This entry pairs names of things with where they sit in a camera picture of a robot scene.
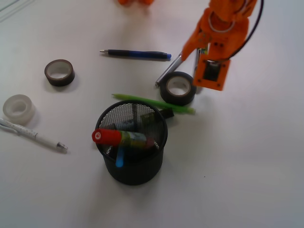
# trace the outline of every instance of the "black cable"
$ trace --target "black cable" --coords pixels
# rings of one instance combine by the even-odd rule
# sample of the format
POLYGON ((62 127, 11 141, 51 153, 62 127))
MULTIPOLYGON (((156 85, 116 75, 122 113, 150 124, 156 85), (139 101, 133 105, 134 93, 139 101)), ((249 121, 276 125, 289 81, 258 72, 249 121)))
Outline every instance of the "black cable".
POLYGON ((256 19, 256 23, 255 23, 254 27, 252 28, 252 30, 251 30, 249 36, 248 36, 247 39, 244 41, 244 43, 242 44, 242 46, 240 46, 235 52, 233 52, 233 53, 231 54, 231 56, 230 56, 228 59, 226 59, 226 60, 229 60, 229 59, 231 59, 233 56, 235 56, 235 55, 236 55, 238 52, 240 52, 240 50, 248 43, 248 41, 250 40, 250 38, 251 38, 252 35, 254 34, 254 32, 255 32, 255 30, 256 30, 256 28, 257 28, 257 26, 258 26, 258 24, 259 24, 259 22, 260 22, 260 20, 261 20, 263 8, 264 8, 264 0, 261 0, 260 12, 258 13, 258 17, 257 17, 257 19, 256 19))

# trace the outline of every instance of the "tape roll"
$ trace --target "tape roll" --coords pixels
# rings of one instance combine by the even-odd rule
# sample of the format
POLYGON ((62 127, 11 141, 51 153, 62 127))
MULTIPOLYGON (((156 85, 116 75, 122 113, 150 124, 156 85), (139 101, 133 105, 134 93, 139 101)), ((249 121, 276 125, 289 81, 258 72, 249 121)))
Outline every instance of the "tape roll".
POLYGON ((67 86, 75 78, 75 72, 72 64, 64 59, 58 59, 50 62, 45 70, 49 83, 53 86, 67 86))
POLYGON ((35 106, 29 97, 14 95, 3 105, 3 113, 14 124, 25 124, 35 114, 35 106))
POLYGON ((193 78, 179 71, 167 74, 160 83, 161 97, 170 104, 184 106, 193 101, 196 86, 193 86, 193 78))

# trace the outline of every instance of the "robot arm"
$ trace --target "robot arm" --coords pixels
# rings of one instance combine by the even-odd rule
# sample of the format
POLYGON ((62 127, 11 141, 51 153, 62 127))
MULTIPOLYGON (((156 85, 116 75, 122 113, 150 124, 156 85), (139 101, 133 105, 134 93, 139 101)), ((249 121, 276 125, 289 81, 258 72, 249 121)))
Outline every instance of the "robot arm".
POLYGON ((185 44, 182 60, 197 48, 210 44, 207 55, 202 55, 194 77, 194 85, 215 90, 223 90, 228 73, 230 58, 238 53, 249 41, 257 28, 264 0, 256 24, 245 40, 249 19, 257 0, 210 0, 195 31, 185 44))

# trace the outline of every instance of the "black mesh pencil holder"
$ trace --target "black mesh pencil holder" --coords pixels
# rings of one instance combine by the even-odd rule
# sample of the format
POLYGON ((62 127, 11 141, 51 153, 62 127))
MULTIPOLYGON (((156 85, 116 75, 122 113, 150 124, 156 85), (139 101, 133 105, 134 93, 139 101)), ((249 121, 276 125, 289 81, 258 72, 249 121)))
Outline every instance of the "black mesh pencil holder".
POLYGON ((144 184, 160 170, 168 128, 156 108, 135 100, 118 102, 100 116, 96 124, 96 129, 98 128, 143 133, 154 139, 154 146, 150 149, 127 148, 124 166, 121 168, 115 164, 118 151, 116 147, 96 144, 109 173, 117 181, 128 185, 144 184))

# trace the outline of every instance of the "white mechanical pencil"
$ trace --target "white mechanical pencil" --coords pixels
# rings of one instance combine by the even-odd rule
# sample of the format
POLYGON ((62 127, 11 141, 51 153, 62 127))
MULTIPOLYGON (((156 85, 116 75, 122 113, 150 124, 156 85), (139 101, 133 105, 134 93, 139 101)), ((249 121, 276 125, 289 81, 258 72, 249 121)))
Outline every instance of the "white mechanical pencil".
POLYGON ((38 134, 37 132, 35 132, 31 129, 28 129, 21 125, 10 123, 1 118, 0 118, 0 124, 4 125, 5 127, 11 128, 11 129, 17 131, 18 133, 23 134, 43 145, 54 148, 59 152, 67 153, 67 147, 64 144, 62 144, 58 141, 51 140, 43 135, 38 134))

